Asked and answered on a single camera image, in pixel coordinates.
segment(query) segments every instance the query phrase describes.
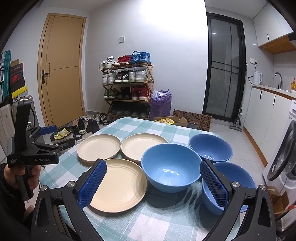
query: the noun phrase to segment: faucet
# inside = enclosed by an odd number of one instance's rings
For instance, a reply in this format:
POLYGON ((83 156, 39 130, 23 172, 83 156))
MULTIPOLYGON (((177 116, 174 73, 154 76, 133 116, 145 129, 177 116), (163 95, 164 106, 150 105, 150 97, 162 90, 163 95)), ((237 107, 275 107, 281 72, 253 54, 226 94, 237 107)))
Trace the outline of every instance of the faucet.
POLYGON ((279 84, 279 88, 282 89, 282 88, 283 88, 283 78, 282 78, 282 76, 281 76, 281 74, 280 74, 279 72, 276 72, 276 73, 274 74, 274 76, 276 76, 277 74, 279 74, 280 77, 281 77, 281 82, 280 82, 280 84, 279 84))

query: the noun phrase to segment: door frame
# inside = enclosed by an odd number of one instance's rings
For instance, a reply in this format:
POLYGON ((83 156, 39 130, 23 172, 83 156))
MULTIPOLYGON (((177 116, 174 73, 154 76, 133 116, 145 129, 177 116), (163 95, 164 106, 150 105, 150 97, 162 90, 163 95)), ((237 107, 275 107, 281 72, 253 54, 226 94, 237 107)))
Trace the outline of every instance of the door frame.
POLYGON ((240 106, 242 104, 242 99, 243 99, 243 94, 244 94, 244 85, 245 85, 245 79, 246 79, 246 41, 245 41, 245 36, 244 36, 244 26, 243 26, 243 23, 241 20, 227 17, 227 16, 220 15, 220 14, 210 13, 210 12, 207 12, 207 24, 208 24, 208 33, 209 33, 209 57, 208 57, 208 66, 207 66, 207 83, 206 83, 206 88, 205 88, 205 100, 204 100, 202 113, 205 115, 210 115, 215 119, 233 122, 237 118, 240 106), (213 54, 212 29, 211 29, 211 22, 210 22, 211 18, 221 20, 221 21, 226 20, 226 21, 233 23, 235 25, 239 25, 239 28, 237 29, 238 34, 239 34, 239 48, 242 50, 242 54, 239 56, 239 62, 242 64, 242 67, 239 69, 237 93, 236 93, 236 98, 234 101, 233 113, 230 118, 206 112, 208 96, 209 96, 209 91, 210 91, 212 54, 213 54))
POLYGON ((41 54, 42 54, 42 47, 43 47, 45 31, 46 31, 46 28, 47 28, 49 18, 51 16, 62 16, 62 17, 83 19, 83 26, 82 26, 81 39, 80 39, 80 52, 79 52, 79 82, 80 82, 80 95, 81 95, 82 110, 83 110, 83 113, 85 114, 84 101, 83 101, 83 92, 82 92, 81 61, 82 61, 82 45, 83 45, 83 36, 84 36, 84 27, 85 27, 85 23, 86 23, 86 17, 70 15, 70 14, 61 14, 61 13, 49 13, 47 15, 47 17, 46 17, 46 20, 45 20, 45 23, 44 23, 44 26, 43 26, 43 30, 42 30, 42 34, 41 34, 41 38, 40 38, 39 51, 38 51, 38 62, 37 62, 38 94, 39 94, 39 102, 40 102, 41 112, 42 112, 42 116, 43 116, 45 126, 51 126, 52 124, 49 123, 48 120, 47 120, 46 112, 45 112, 45 108, 44 108, 44 99, 43 99, 43 96, 42 96, 42 88, 41 88, 41 54))

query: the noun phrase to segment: purple bag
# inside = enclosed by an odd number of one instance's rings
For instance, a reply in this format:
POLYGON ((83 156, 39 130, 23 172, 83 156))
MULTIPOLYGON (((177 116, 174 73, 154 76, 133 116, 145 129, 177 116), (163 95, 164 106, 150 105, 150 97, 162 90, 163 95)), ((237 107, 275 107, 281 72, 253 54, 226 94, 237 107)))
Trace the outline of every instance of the purple bag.
POLYGON ((154 117, 170 116, 171 104, 172 94, 169 90, 153 91, 149 119, 153 121, 154 117))

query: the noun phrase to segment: black door frame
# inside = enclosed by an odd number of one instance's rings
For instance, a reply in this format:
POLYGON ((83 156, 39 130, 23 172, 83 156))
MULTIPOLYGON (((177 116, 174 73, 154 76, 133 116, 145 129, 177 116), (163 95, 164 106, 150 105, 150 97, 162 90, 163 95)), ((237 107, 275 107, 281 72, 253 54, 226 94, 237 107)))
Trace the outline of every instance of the black door frame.
POLYGON ((207 12, 207 24, 209 31, 209 57, 208 57, 208 66, 207 66, 207 84, 205 88, 205 100, 203 105, 202 113, 205 115, 211 115, 215 119, 233 122, 239 113, 239 109, 242 103, 243 93, 244 93, 244 85, 246 79, 246 41, 244 37, 244 26, 241 20, 207 12), (211 80, 211 69, 212 69, 212 27, 211 27, 211 19, 217 19, 221 21, 226 21, 229 23, 233 23, 237 25, 237 31, 239 35, 239 52, 242 53, 239 55, 239 76, 238 76, 238 85, 237 85, 237 93, 234 101, 233 113, 232 116, 225 117, 220 115, 215 115, 212 113, 207 113, 207 102, 210 91, 210 80, 211 80))

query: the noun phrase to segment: blue sneaker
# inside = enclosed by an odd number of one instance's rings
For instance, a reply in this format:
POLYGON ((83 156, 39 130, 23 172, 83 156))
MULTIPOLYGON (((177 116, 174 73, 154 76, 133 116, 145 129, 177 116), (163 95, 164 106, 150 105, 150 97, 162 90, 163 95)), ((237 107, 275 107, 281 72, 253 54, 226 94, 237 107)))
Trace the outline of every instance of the blue sneaker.
POLYGON ((146 52, 142 52, 137 63, 139 64, 143 64, 143 63, 146 63, 146 64, 151 64, 150 62, 150 53, 146 53, 146 52))
POLYGON ((129 64, 136 64, 138 63, 138 59, 140 58, 140 55, 142 54, 142 52, 138 52, 138 51, 134 51, 132 55, 130 55, 130 57, 132 57, 132 59, 128 62, 129 64))

